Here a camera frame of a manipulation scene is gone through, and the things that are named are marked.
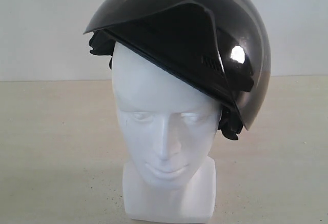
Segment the black helmet with tinted visor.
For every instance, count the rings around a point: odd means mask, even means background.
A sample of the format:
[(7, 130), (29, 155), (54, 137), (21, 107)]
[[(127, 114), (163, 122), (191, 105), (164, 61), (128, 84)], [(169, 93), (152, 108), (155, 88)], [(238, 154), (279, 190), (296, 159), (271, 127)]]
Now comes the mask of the black helmet with tinted visor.
[(269, 36), (251, 0), (104, 0), (85, 27), (91, 54), (120, 43), (223, 104), (237, 140), (254, 123), (271, 76)]

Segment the white mannequin head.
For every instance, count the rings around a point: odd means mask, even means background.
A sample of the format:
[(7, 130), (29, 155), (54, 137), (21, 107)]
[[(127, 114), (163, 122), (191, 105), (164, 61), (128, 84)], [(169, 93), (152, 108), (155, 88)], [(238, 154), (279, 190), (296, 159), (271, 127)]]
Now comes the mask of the white mannequin head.
[(128, 148), (122, 175), (131, 219), (207, 223), (216, 200), (209, 157), (222, 105), (116, 43), (112, 88)]

